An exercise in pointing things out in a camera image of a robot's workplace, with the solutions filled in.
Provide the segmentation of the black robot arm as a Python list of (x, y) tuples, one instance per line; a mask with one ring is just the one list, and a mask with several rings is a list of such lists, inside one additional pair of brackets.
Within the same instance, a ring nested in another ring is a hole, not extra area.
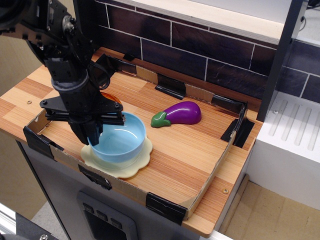
[(57, 97), (41, 101), (46, 118), (68, 122), (78, 139), (95, 146), (104, 125), (123, 125), (123, 106), (102, 94), (114, 74), (95, 46), (57, 0), (3, 0), (0, 33), (25, 40), (48, 69)]

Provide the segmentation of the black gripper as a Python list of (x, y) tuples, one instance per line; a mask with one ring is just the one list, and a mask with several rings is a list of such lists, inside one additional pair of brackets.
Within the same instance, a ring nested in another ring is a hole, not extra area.
[(83, 144), (96, 146), (103, 132), (103, 124), (125, 123), (123, 106), (101, 93), (101, 90), (109, 86), (109, 79), (98, 82), (89, 79), (53, 79), (51, 83), (59, 96), (42, 100), (40, 107), (46, 110), (49, 120), (68, 121), (72, 131)]

